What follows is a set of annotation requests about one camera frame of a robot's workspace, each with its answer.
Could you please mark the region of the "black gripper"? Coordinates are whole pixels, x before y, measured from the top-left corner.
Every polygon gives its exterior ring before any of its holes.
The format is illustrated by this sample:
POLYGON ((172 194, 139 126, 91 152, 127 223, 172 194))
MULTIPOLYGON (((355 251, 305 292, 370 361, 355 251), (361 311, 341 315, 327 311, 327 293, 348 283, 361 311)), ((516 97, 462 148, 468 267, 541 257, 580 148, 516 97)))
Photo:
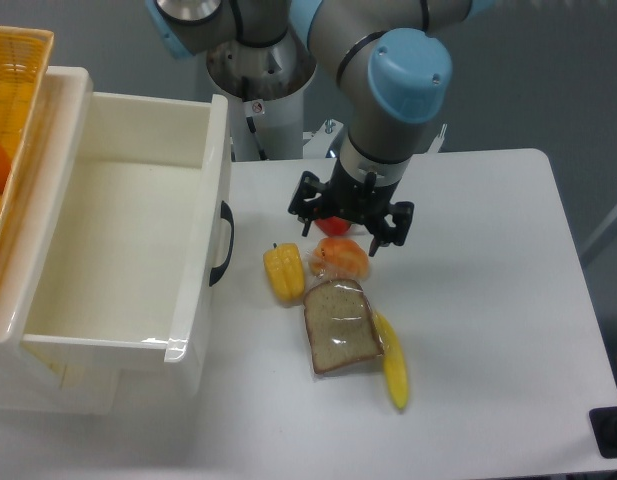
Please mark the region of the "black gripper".
POLYGON ((351 174, 338 159, 327 182, 310 171, 302 173, 288 212, 303 223, 302 237, 308 236, 316 219, 328 217, 365 227, 373 237, 368 255, 374 257, 380 246, 406 242, 414 204, 392 201, 399 183, 399 179, 383 177, 374 166, 351 174))

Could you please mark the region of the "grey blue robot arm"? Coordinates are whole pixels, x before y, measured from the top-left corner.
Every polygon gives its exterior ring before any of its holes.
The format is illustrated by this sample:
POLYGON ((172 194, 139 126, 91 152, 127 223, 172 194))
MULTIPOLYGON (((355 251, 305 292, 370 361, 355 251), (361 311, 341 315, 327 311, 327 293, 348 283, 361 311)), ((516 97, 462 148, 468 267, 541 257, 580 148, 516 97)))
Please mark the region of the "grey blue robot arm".
POLYGON ((484 1, 150 1, 176 58, 204 55, 229 100, 238 160, 302 152, 303 93, 330 74, 354 115, 331 178, 301 177, 289 212, 304 226, 338 217, 371 246, 402 245, 414 207, 393 194, 424 125, 439 112, 451 57, 434 32, 474 17, 484 1))

